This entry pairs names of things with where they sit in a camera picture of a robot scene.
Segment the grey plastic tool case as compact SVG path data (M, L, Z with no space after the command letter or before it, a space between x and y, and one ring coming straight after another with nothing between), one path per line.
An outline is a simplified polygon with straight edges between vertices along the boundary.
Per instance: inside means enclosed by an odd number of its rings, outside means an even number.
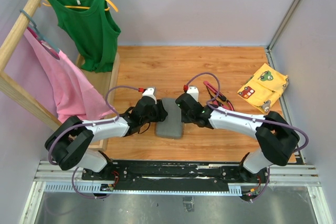
M181 139L184 130L181 109L173 98L163 98L162 103L167 112L167 117L163 122L157 122L155 135L161 138Z

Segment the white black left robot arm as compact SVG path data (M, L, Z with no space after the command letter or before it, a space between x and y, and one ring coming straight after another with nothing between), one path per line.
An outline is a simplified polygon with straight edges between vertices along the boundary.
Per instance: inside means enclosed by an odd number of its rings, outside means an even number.
M71 116L45 143L49 162L61 170L82 168L87 172L84 179L111 180L117 172L112 160L102 151L91 150L89 145L139 133L143 125L163 122L167 116L162 100L147 96L112 119L86 121Z

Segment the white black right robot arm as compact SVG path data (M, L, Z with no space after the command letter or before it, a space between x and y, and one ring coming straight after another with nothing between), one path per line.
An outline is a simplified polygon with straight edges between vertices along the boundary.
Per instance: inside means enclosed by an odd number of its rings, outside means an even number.
M180 95L175 103L182 119L198 127L229 130L254 138L259 148L247 153L236 169L237 176L250 182L271 165L286 166L300 140L294 128L277 112L253 115L226 110L215 105L202 106L190 94Z

